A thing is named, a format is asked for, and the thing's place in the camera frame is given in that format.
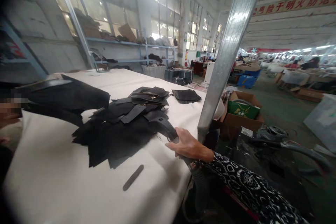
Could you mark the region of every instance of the blue bin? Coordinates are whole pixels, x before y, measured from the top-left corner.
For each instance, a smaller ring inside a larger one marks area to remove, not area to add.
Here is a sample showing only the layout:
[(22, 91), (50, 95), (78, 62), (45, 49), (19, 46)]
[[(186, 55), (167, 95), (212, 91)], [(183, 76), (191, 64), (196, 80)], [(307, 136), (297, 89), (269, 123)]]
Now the blue bin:
[(241, 86), (244, 88), (252, 88), (255, 82), (257, 81), (257, 78), (254, 76), (249, 76), (249, 75), (242, 75), (239, 78), (239, 81), (237, 83), (237, 86)]
[(253, 77), (256, 77), (256, 78), (259, 77), (260, 73), (261, 73), (261, 70), (258, 70), (258, 71), (255, 71), (255, 72), (252, 72), (252, 71), (245, 71), (244, 72), (245, 75), (250, 75), (250, 76), (253, 76)]

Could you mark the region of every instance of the green bag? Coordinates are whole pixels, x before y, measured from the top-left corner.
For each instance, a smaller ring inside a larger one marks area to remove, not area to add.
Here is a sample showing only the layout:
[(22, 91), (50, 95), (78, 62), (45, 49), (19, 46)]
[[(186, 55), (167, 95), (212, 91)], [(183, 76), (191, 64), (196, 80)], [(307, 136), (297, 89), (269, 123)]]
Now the green bag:
[(227, 112), (237, 116), (255, 119), (260, 111), (259, 107), (254, 106), (253, 104), (245, 100), (229, 100), (227, 103)]

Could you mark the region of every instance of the tool handle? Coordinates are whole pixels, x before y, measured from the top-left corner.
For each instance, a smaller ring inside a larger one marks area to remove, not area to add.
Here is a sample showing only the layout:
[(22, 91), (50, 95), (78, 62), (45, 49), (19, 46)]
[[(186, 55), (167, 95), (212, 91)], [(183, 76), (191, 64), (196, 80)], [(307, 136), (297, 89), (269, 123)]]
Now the tool handle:
[(156, 132), (159, 132), (167, 137), (169, 142), (173, 142), (175, 144), (179, 142), (179, 136), (177, 135), (176, 130), (167, 119), (163, 117), (156, 117), (148, 123)]

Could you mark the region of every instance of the workbench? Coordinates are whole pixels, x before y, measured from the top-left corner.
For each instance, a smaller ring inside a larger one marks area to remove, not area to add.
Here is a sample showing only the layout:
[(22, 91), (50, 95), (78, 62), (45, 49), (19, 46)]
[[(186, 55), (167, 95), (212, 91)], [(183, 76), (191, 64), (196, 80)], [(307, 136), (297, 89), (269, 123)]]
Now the workbench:
[[(127, 97), (141, 87), (185, 90), (161, 79), (113, 69), (68, 73), (70, 77), (102, 89), (111, 99)], [(202, 100), (180, 104), (167, 101), (167, 115), (174, 127), (183, 127), (197, 138), (197, 124), (206, 93), (196, 91)], [(85, 111), (88, 121), (94, 110)], [(87, 147), (72, 143), (77, 126), (57, 118), (23, 111), (22, 139), (4, 182), (5, 191), (21, 223), (118, 223), (170, 224), (181, 205), (190, 172), (156, 135), (134, 156), (116, 169), (108, 161), (89, 168)], [(140, 165), (144, 170), (127, 191), (123, 185)]]

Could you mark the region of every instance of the white table cover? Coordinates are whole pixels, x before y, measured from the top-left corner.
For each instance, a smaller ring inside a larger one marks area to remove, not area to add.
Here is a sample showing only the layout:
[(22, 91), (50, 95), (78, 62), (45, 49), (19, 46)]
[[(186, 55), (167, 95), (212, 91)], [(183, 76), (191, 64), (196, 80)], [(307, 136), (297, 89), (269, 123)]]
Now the white table cover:
[[(67, 74), (109, 92), (111, 99), (127, 97), (141, 87), (185, 90), (186, 87), (125, 69), (97, 74), (83, 71)], [(168, 98), (169, 121), (188, 129), (197, 138), (202, 100), (180, 104)], [(94, 110), (85, 111), (83, 120)], [(23, 111), (23, 133), (4, 186), (22, 223), (139, 224), (172, 223), (182, 202), (190, 172), (174, 156), (163, 135), (153, 137), (117, 169), (104, 161), (89, 168), (87, 147), (72, 143), (77, 126)], [(123, 185), (140, 166), (144, 170), (127, 191)]]

